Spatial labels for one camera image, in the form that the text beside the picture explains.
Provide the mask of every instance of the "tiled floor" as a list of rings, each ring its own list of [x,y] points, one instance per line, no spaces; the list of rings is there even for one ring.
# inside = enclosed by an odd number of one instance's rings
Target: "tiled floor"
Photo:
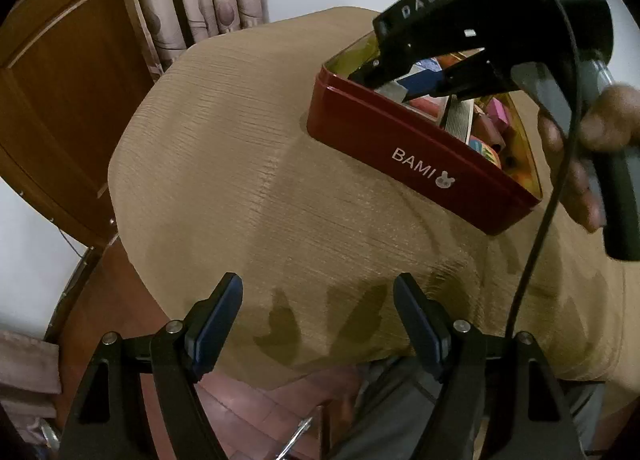
[[[117,331],[124,338],[156,332],[168,321],[140,281],[119,240],[109,247],[84,287],[60,337],[63,393],[56,397],[63,427],[84,369],[101,336]],[[302,418],[316,405],[333,400],[332,426],[347,426],[351,398],[359,387],[355,367],[333,368],[263,392],[214,370],[197,387],[203,408],[232,460],[274,458]],[[159,409],[153,379],[142,376],[143,395],[154,443],[161,460],[175,458]],[[317,459],[317,429],[298,441],[300,460]]]

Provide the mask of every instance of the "black cable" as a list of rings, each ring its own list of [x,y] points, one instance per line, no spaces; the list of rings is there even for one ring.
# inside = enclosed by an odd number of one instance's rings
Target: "black cable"
[[[71,249],[78,255],[78,257],[80,259],[82,259],[82,255],[76,250],[76,247],[73,246],[73,244],[69,241],[68,237],[65,236],[65,233],[62,232],[62,229],[60,229],[60,227],[58,227],[58,230],[60,231],[60,235],[65,238],[65,241],[68,243],[68,245],[71,247]]]
[[[545,241],[546,234],[548,233],[549,227],[551,226],[551,221],[553,220],[556,209],[558,208],[560,195],[562,194],[562,189],[564,188],[564,183],[566,182],[566,177],[569,173],[569,165],[578,145],[578,126],[580,124],[580,119],[582,118],[580,58],[578,54],[578,46],[575,42],[574,29],[571,26],[571,22],[567,17],[562,3],[559,0],[552,1],[556,5],[556,8],[558,8],[558,12],[562,16],[562,21],[564,22],[564,26],[566,27],[566,31],[569,36],[569,42],[571,44],[571,60],[573,67],[575,92],[571,114],[571,124],[569,127],[567,140],[564,144],[564,157],[562,158],[562,162],[558,170],[558,176],[556,177],[554,190],[551,193],[551,198],[549,198],[549,203],[546,206],[544,215],[542,216],[542,221],[540,222],[540,227],[538,228],[538,233],[536,234],[536,239],[533,241],[533,246],[531,247],[531,251],[529,252],[529,257],[527,258],[527,264],[524,267],[520,282],[518,283],[516,292],[513,295],[513,300],[511,301],[509,316],[507,318],[507,325],[504,330],[504,336],[506,338],[513,337],[516,319],[518,318],[518,312],[520,311],[520,307],[522,305],[522,299],[524,298],[527,286],[529,285],[533,269],[536,266],[536,262],[540,255],[540,250],[542,249],[542,245]]]

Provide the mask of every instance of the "gray pants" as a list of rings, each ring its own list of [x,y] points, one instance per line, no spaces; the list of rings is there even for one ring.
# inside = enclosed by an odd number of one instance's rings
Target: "gray pants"
[[[356,417],[347,437],[329,454],[331,460],[407,460],[424,431],[441,384],[413,357],[369,363]],[[562,383],[580,443],[591,445],[604,385]]]

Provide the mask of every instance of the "colorful item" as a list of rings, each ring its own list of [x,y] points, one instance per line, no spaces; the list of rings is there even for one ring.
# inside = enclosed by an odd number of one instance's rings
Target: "colorful item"
[[[447,107],[447,99],[448,97],[446,96],[427,95],[414,98],[404,105],[431,120],[435,125],[440,125],[444,110]]]
[[[407,96],[424,96],[435,90],[444,80],[442,69],[435,59],[423,59],[414,64],[417,72],[396,80],[407,89]]]
[[[498,132],[498,128],[492,122],[488,115],[485,115],[482,110],[474,115],[474,123],[471,125],[471,135],[482,140],[485,144],[491,146],[496,152],[500,153],[506,145],[504,138]]]
[[[501,135],[511,125],[509,110],[497,98],[492,98],[486,105],[486,113]]]
[[[498,158],[498,154],[493,149],[491,149],[491,147],[485,144],[482,140],[480,140],[479,138],[476,138],[475,136],[470,136],[469,147],[474,151],[477,151],[478,153],[480,153],[487,160],[489,160],[489,162],[491,162],[492,164],[502,169],[502,166],[500,165],[500,159]]]
[[[447,109],[444,113],[444,130],[451,136],[467,144],[471,133],[471,121],[474,117],[474,101],[458,100],[452,94],[449,95]]]
[[[457,62],[460,62],[460,57],[456,57],[453,54],[439,55],[438,57],[436,57],[436,61],[438,61],[438,64],[443,70],[446,70]]]

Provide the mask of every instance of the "beige tablecloth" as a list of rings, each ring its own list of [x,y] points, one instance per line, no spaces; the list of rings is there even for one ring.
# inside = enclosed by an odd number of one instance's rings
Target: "beige tablecloth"
[[[407,351],[390,290],[402,271],[453,317],[501,334],[542,217],[544,201],[487,237],[306,133],[320,66],[373,16],[336,8],[193,46],[111,159],[122,242],[169,317],[182,318],[226,271],[242,277],[218,364],[254,386]],[[548,196],[536,108],[523,93],[513,99]],[[640,393],[639,279],[639,265],[608,259],[602,234],[560,209],[518,328],[533,332],[558,376]]]

